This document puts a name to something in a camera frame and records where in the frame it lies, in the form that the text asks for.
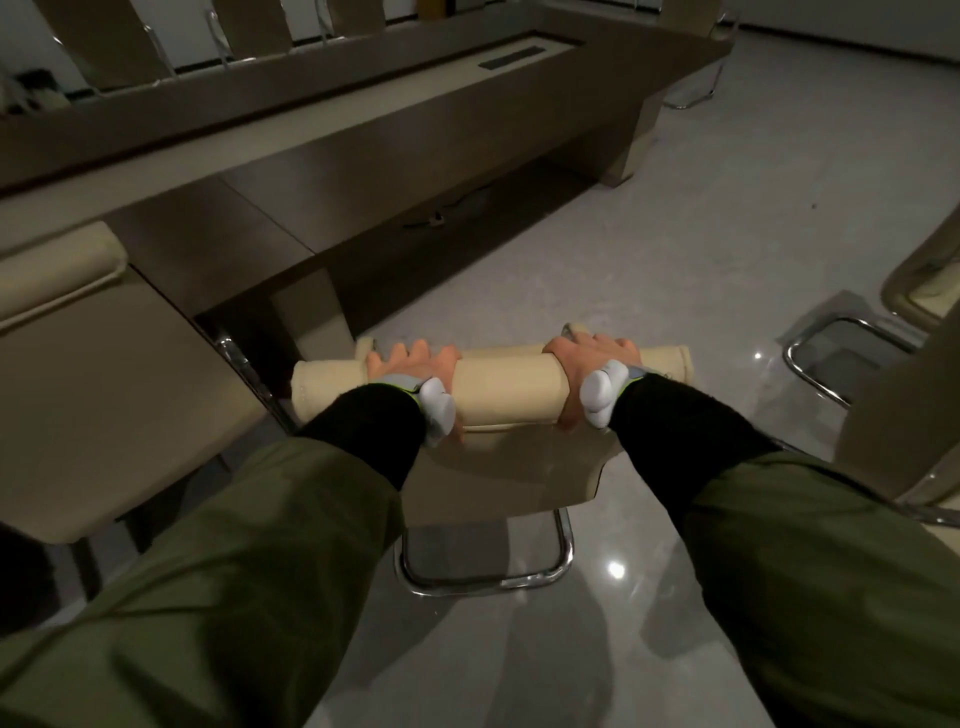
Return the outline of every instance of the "black cuff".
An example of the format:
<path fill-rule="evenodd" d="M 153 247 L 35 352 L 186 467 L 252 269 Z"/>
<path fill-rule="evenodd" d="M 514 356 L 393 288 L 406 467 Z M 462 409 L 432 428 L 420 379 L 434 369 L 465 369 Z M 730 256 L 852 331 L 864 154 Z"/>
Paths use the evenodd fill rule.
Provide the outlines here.
<path fill-rule="evenodd" d="M 406 392 L 390 384 L 366 384 L 338 397 L 298 436 L 360 458 L 400 490 L 426 437 L 426 419 Z"/>
<path fill-rule="evenodd" d="M 610 427 L 681 533 L 690 502 L 713 478 L 780 450 L 726 404 L 659 375 L 627 387 Z"/>

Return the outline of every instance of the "chrome chair leg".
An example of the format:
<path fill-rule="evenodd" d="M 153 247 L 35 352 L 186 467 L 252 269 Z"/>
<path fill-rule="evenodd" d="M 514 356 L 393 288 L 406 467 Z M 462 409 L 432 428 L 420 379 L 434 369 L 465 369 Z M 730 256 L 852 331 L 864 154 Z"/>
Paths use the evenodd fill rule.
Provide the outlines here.
<path fill-rule="evenodd" d="M 728 19 L 729 15 L 733 16 L 733 26 L 726 40 L 733 42 L 736 39 L 737 32 L 740 30 L 740 11 L 723 11 L 723 13 L 720 15 L 720 18 L 717 20 L 716 24 L 713 26 L 713 29 L 716 30 L 716 28 L 722 22 Z M 666 106 L 668 109 L 672 109 L 674 111 L 684 111 L 687 109 L 693 109 L 693 107 L 699 106 L 700 104 L 703 104 L 705 101 L 709 101 L 710 99 L 713 98 L 713 94 L 716 93 L 717 85 L 720 84 L 720 77 L 723 75 L 723 70 L 726 67 L 727 67 L 727 59 L 723 59 L 717 65 L 717 72 L 713 75 L 713 83 L 710 85 L 710 90 L 707 93 L 705 93 L 703 96 L 698 96 L 697 98 L 692 99 L 691 101 L 688 101 L 685 104 L 671 104 L 669 101 L 664 100 L 663 105 Z"/>
<path fill-rule="evenodd" d="M 917 347 L 907 341 L 904 341 L 890 331 L 880 328 L 876 324 L 872 324 L 869 321 L 865 321 L 857 316 L 852 316 L 845 313 L 835 313 L 813 322 L 810 326 L 801 331 L 800 335 L 797 336 L 796 339 L 783 348 L 783 361 L 786 363 L 791 372 L 816 389 L 817 392 L 826 397 L 828 400 L 835 401 L 844 409 L 850 409 L 851 403 L 849 400 L 843 397 L 843 395 L 834 392 L 819 379 L 811 376 L 802 366 L 800 366 L 800 364 L 797 363 L 796 359 L 796 353 L 799 347 L 803 346 L 816 334 L 820 333 L 831 324 L 836 324 L 838 322 L 846 322 L 848 324 L 854 324 L 855 326 L 864 328 L 874 336 L 878 336 L 888 344 L 892 344 L 905 353 L 913 353 L 917 350 Z"/>
<path fill-rule="evenodd" d="M 324 14 L 320 10 L 320 4 L 324 3 L 326 7 L 325 0 L 313 0 L 313 9 L 317 14 L 317 22 L 320 23 L 320 40 L 323 45 L 326 45 L 326 39 L 328 37 L 333 38 L 333 28 L 326 24 L 324 19 Z"/>
<path fill-rule="evenodd" d="M 502 594 L 521 589 L 536 589 L 553 584 L 570 570 L 573 564 L 573 529 L 565 508 L 553 512 L 560 540 L 560 559 L 550 569 L 519 576 L 477 579 L 428 579 L 414 573 L 407 558 L 407 532 L 394 545 L 396 578 L 409 591 L 419 596 L 482 596 Z"/>
<path fill-rule="evenodd" d="M 217 49 L 217 55 L 220 57 L 220 63 L 224 68 L 229 68 L 229 58 L 233 55 L 230 50 L 227 36 L 224 35 L 224 29 L 220 27 L 220 18 L 217 12 L 212 8 L 204 13 L 206 28 L 210 31 L 210 37 L 213 38 L 213 45 Z"/>
<path fill-rule="evenodd" d="M 247 386 L 256 394 L 257 398 L 263 402 L 263 406 L 274 416 L 274 419 L 283 428 L 283 431 L 288 435 L 296 432 L 299 429 L 297 423 L 294 422 L 294 419 L 283 408 L 279 400 L 274 397 L 270 389 L 267 388 L 267 385 L 260 380 L 256 369 L 253 368 L 253 364 L 251 364 L 250 360 L 243 351 L 241 351 L 240 347 L 237 346 L 237 343 L 233 341 L 228 334 L 220 333 L 213 339 L 213 346 L 217 352 L 227 360 L 229 365 L 233 367 L 233 370 L 243 378 Z"/>
<path fill-rule="evenodd" d="M 160 58 L 160 62 L 163 63 L 163 67 L 167 69 L 167 73 L 170 74 L 170 78 L 176 79 L 177 69 L 174 68 L 174 65 L 170 62 L 170 57 L 167 55 L 166 50 L 160 43 L 160 38 L 156 34 L 156 31 L 153 29 L 153 27 L 147 25 L 146 23 L 143 23 L 143 30 L 150 39 L 150 42 L 154 45 L 156 55 Z"/>

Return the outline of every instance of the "olive green sleeve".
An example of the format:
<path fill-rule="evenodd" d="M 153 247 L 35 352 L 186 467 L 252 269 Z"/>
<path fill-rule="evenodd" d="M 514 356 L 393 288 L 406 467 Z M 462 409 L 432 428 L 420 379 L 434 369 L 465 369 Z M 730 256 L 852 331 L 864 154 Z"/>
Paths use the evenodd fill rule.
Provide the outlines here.
<path fill-rule="evenodd" d="M 0 725 L 299 728 L 402 528 L 362 461 L 269 446 L 73 622 L 0 643 Z"/>
<path fill-rule="evenodd" d="M 780 453 L 712 479 L 681 532 L 778 725 L 957 725 L 960 559 L 921 525 Z"/>

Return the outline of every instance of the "hand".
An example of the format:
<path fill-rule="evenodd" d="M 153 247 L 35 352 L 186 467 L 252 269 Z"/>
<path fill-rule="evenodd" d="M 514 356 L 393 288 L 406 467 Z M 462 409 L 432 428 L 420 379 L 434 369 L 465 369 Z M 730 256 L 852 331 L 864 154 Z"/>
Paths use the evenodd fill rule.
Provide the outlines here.
<path fill-rule="evenodd" d="M 418 339 L 410 347 L 410 352 L 403 344 L 394 344 L 390 349 L 390 358 L 384 361 L 377 352 L 367 354 L 367 381 L 379 379 L 384 375 L 407 375 L 417 379 L 436 377 L 443 384 L 449 395 L 453 394 L 453 370 L 463 356 L 456 347 L 447 346 L 440 349 L 436 356 L 430 353 L 430 345 L 423 339 Z M 460 417 L 453 426 L 453 434 L 463 441 L 463 427 Z"/>
<path fill-rule="evenodd" d="M 580 404 L 580 385 L 587 376 L 615 359 L 627 366 L 640 366 L 640 352 L 636 344 L 629 339 L 612 339 L 605 333 L 590 336 L 588 333 L 573 334 L 573 341 L 558 336 L 543 347 L 544 353 L 552 353 L 560 361 L 567 381 L 570 383 L 570 395 L 566 398 L 564 411 L 557 426 L 569 431 L 584 419 L 584 407 Z"/>

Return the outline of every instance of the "chair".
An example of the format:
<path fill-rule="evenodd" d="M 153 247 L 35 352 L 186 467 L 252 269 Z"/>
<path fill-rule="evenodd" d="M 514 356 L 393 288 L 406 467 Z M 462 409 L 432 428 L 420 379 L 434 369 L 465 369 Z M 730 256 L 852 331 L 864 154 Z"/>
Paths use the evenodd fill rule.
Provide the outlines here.
<path fill-rule="evenodd" d="M 221 62 L 228 55 L 237 61 L 278 56 L 294 47 L 279 0 L 213 0 L 206 22 Z"/>
<path fill-rule="evenodd" d="M 582 327 L 567 325 L 569 335 Z M 302 422 L 339 394 L 366 381 L 363 364 L 372 339 L 357 342 L 352 361 L 302 361 L 294 370 L 293 405 Z M 463 352 L 453 395 L 465 441 L 449 440 L 420 451 L 403 488 L 408 527 L 502 521 L 553 513 L 560 544 L 555 565 L 517 576 L 431 579 L 414 571 L 404 533 L 395 546 L 396 575 L 422 596 L 482 595 L 546 586 L 573 560 L 573 534 L 566 507 L 596 496 L 600 473 L 620 452 L 616 435 L 586 423 L 561 433 L 554 423 L 569 388 L 560 363 L 541 353 L 543 344 Z M 649 366 L 683 381 L 692 379 L 684 347 L 644 350 Z"/>
<path fill-rule="evenodd" d="M 177 73 L 129 0 L 36 0 L 54 40 L 96 90 L 153 84 Z"/>
<path fill-rule="evenodd" d="M 382 0 L 326 0 L 326 8 L 337 36 L 374 36 L 387 27 Z"/>
<path fill-rule="evenodd" d="M 70 544 L 87 598 L 100 577 L 86 537 L 276 405 L 127 262 L 104 223 L 0 258 L 0 522 Z"/>
<path fill-rule="evenodd" d="M 923 331 L 940 325 L 960 300 L 960 205 L 884 281 L 880 299 Z"/>
<path fill-rule="evenodd" d="M 960 553 L 960 533 L 951 530 L 960 528 L 960 306 L 918 349 L 859 323 L 913 353 L 882 370 L 854 402 L 831 396 L 821 382 L 804 376 L 849 410 L 833 462 Z M 795 371 L 791 350 L 805 338 L 806 332 L 784 351 Z"/>
<path fill-rule="evenodd" d="M 731 22 L 728 31 L 718 32 L 721 24 Z M 663 0 L 660 8 L 658 27 L 678 33 L 687 33 L 692 36 L 712 37 L 717 40 L 734 41 L 740 29 L 740 12 L 724 10 L 720 0 Z M 720 76 L 723 74 L 727 59 L 717 63 L 717 71 L 713 76 L 713 83 L 707 93 L 698 96 L 685 104 L 672 104 L 668 101 L 663 105 L 668 109 L 684 110 L 709 101 L 713 98 Z"/>

